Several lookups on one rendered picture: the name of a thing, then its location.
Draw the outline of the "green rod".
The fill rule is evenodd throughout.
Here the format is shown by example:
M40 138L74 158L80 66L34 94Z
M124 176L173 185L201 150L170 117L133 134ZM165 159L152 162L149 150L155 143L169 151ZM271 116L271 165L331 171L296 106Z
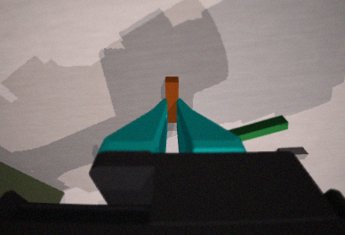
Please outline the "green rod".
M243 141L288 129L288 121L282 116L273 117L247 126L229 130Z

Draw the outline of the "grey rod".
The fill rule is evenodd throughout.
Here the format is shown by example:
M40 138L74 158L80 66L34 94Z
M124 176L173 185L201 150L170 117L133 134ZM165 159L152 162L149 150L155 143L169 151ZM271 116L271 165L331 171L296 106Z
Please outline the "grey rod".
M308 156L308 152L303 147L278 148L277 151L291 151L296 155L297 159L305 159Z

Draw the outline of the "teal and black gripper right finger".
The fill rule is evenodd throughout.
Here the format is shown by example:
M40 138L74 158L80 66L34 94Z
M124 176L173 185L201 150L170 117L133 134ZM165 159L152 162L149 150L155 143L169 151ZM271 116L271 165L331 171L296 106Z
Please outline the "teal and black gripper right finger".
M195 112L181 98L177 99L177 136L179 152L186 152L186 146L187 152L246 152L239 136Z

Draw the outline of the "orange rod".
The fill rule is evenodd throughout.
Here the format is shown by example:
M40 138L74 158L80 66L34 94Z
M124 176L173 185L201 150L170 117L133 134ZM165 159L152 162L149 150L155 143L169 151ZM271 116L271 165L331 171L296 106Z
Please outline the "orange rod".
M167 123L177 123L179 77L165 77L165 99L167 100Z

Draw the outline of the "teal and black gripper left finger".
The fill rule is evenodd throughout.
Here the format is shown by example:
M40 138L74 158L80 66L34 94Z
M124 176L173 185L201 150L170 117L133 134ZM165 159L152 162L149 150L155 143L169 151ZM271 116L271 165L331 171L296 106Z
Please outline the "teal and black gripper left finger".
M149 150L151 153L165 153L166 140L167 100L164 98L148 113L105 137L98 153L106 150Z

